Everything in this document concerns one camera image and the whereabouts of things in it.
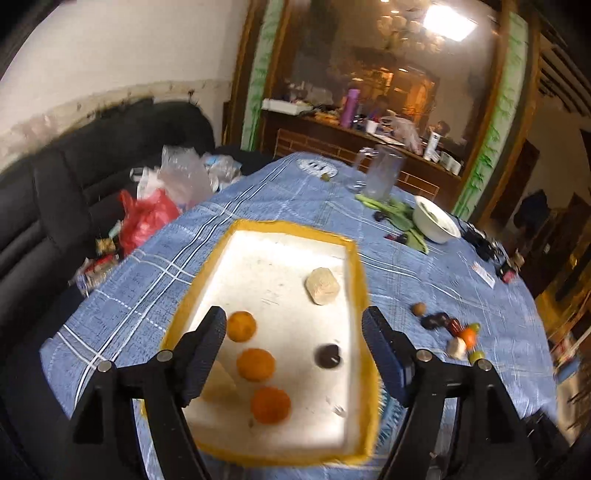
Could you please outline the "white plastic bag on sideboard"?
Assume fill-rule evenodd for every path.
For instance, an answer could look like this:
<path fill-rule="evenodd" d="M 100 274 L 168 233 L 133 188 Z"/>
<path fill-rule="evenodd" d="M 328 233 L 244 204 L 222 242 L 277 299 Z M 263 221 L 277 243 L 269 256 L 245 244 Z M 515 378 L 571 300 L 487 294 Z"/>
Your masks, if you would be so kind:
<path fill-rule="evenodd" d="M 421 155 L 423 145 L 415 123 L 402 116 L 389 115 L 380 120 L 383 129 L 395 140 L 404 144 L 414 154 Z"/>

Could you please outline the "green grape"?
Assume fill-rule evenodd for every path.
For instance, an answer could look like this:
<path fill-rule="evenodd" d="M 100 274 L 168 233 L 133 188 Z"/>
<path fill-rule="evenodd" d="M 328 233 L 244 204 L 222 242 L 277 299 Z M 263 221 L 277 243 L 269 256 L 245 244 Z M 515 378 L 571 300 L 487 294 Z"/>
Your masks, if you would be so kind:
<path fill-rule="evenodd" d="M 478 360 L 484 359 L 485 354 L 481 350 L 474 350 L 471 351 L 468 355 L 468 361 L 471 365 L 474 365 Z"/>

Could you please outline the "yellow rimmed white tray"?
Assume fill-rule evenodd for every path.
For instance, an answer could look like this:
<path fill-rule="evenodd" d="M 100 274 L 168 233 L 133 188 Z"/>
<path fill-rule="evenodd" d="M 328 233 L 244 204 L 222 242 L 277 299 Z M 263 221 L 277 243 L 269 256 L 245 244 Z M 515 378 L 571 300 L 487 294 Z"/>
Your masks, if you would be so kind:
<path fill-rule="evenodd" d="M 341 291 L 320 306 L 304 287 L 329 268 Z M 379 427 L 380 382 L 362 335 L 369 293 L 356 243 L 287 221 L 238 220 L 217 242 L 174 315 L 162 347 L 197 328 L 213 306 L 256 319 L 249 341 L 224 340 L 203 397 L 184 409 L 192 439 L 205 453 L 249 467 L 366 462 Z M 337 344 L 335 369 L 315 364 L 315 350 Z M 257 384 L 238 375 L 249 348 L 269 351 L 276 370 L 267 385 L 290 396 L 290 415 L 263 425 L 250 412 Z"/>

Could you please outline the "red small box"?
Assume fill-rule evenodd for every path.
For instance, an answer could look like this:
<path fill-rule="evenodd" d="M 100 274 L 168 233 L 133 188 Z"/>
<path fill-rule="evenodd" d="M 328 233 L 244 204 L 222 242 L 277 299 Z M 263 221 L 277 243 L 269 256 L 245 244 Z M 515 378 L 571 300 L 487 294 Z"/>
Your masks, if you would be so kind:
<path fill-rule="evenodd" d="M 496 270 L 499 279 L 505 283 L 510 284 L 518 275 L 519 269 L 510 260 L 506 259 Z"/>

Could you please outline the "orange mandarin middle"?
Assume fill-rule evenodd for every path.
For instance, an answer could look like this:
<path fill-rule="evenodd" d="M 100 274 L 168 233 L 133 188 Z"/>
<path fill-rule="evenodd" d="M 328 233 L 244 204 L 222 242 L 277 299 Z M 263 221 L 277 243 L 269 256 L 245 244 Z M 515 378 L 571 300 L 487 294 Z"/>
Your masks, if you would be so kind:
<path fill-rule="evenodd" d="M 269 380 L 276 370 L 276 359 L 269 351 L 250 348 L 236 359 L 238 375 L 249 382 L 259 383 Z"/>

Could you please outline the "black sofa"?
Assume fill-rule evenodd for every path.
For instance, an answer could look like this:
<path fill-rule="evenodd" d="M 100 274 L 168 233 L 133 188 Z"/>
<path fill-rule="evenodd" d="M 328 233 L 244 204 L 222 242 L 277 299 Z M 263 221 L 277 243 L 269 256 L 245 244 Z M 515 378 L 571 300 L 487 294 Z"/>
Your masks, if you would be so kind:
<path fill-rule="evenodd" d="M 250 175 L 270 156 L 218 146 L 188 102 L 110 108 L 1 173 L 1 330 L 29 329 L 64 289 L 95 241 L 124 215 L 134 167 L 157 166 L 165 146 L 229 155 Z"/>

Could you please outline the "black electronic devices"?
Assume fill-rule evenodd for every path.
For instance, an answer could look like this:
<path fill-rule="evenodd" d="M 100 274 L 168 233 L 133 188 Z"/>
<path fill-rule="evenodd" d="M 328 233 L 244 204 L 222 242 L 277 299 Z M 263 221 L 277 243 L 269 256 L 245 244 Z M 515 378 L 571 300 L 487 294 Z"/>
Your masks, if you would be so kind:
<path fill-rule="evenodd" d="M 506 252 L 502 245 L 470 222 L 459 221 L 462 238 L 472 245 L 477 255 L 485 262 L 502 263 L 506 260 Z"/>

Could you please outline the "dark plum right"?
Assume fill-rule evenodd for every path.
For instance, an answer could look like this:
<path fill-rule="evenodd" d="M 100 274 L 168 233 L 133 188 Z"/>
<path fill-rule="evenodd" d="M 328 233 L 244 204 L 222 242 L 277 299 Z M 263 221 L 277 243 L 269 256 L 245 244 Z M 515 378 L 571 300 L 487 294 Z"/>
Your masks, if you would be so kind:
<path fill-rule="evenodd" d="M 445 327 L 450 322 L 450 316 L 446 312 L 439 312 L 436 314 L 438 324 Z"/>

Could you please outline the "white fruit piece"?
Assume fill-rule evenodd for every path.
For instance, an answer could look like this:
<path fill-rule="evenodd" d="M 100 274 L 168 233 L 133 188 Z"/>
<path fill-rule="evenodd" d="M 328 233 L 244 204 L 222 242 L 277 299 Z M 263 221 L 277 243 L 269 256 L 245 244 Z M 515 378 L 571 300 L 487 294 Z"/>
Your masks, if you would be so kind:
<path fill-rule="evenodd" d="M 455 360 L 465 360 L 467 358 L 467 344 L 460 337 L 452 338 L 447 345 L 447 355 Z"/>

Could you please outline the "wooden sideboard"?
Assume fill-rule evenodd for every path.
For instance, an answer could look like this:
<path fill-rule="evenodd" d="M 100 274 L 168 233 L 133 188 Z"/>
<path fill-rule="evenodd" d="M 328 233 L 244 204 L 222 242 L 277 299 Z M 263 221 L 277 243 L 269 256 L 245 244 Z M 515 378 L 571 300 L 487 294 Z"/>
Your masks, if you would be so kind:
<path fill-rule="evenodd" d="M 359 150 L 374 148 L 380 143 L 373 136 L 318 122 L 308 116 L 264 111 L 260 119 L 259 151 L 273 158 L 310 152 L 351 165 Z M 412 186 L 413 192 L 433 194 L 436 204 L 451 211 L 459 198 L 461 178 L 402 147 L 398 151 L 406 157 L 403 181 Z"/>

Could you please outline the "purple thermos bottle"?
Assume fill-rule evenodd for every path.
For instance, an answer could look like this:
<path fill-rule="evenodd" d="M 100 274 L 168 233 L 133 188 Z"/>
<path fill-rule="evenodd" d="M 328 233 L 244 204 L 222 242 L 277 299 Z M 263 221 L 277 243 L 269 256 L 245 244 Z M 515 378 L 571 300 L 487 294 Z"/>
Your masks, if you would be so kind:
<path fill-rule="evenodd" d="M 351 88 L 346 95 L 344 106 L 342 106 L 341 119 L 339 124 L 342 128 L 349 128 L 353 124 L 353 119 L 356 116 L 356 106 L 358 106 L 361 91 L 358 88 Z"/>

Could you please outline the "white tube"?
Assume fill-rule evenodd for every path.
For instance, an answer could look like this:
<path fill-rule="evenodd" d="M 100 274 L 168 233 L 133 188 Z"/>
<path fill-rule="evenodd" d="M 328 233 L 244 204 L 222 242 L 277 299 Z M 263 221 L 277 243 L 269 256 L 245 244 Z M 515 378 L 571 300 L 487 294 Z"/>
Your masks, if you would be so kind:
<path fill-rule="evenodd" d="M 433 130 L 430 133 L 430 137 L 423 154 L 423 158 L 425 160 L 434 163 L 438 163 L 440 161 L 440 154 L 437 152 L 437 147 L 439 145 L 440 139 L 441 135 L 437 131 Z"/>

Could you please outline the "red fruit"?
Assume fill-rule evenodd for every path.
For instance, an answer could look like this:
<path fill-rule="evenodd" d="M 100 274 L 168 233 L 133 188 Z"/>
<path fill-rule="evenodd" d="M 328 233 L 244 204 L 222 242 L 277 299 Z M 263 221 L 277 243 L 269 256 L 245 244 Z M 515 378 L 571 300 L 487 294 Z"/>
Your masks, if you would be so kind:
<path fill-rule="evenodd" d="M 463 331 L 463 325 L 457 318 L 450 318 L 446 324 L 446 329 L 453 337 L 459 337 Z"/>

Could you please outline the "red plastic bag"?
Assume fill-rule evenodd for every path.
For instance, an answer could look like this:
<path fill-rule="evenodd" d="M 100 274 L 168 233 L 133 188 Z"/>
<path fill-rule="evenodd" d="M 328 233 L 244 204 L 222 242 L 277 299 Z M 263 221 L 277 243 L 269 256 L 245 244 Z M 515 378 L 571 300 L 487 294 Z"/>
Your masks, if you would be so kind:
<path fill-rule="evenodd" d="M 119 200 L 124 210 L 119 233 L 119 243 L 124 256 L 130 255 L 180 214 L 163 189 L 156 189 L 143 199 L 134 199 L 127 190 L 121 190 Z"/>

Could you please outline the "brown small fruit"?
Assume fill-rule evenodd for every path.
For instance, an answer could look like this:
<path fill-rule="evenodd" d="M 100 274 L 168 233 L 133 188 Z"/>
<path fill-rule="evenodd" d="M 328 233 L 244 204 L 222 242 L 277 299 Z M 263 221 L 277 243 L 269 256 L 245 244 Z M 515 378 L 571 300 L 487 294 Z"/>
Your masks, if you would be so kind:
<path fill-rule="evenodd" d="M 417 317 L 422 317 L 425 315 L 427 307 L 423 302 L 416 303 L 411 308 L 412 313 Z"/>

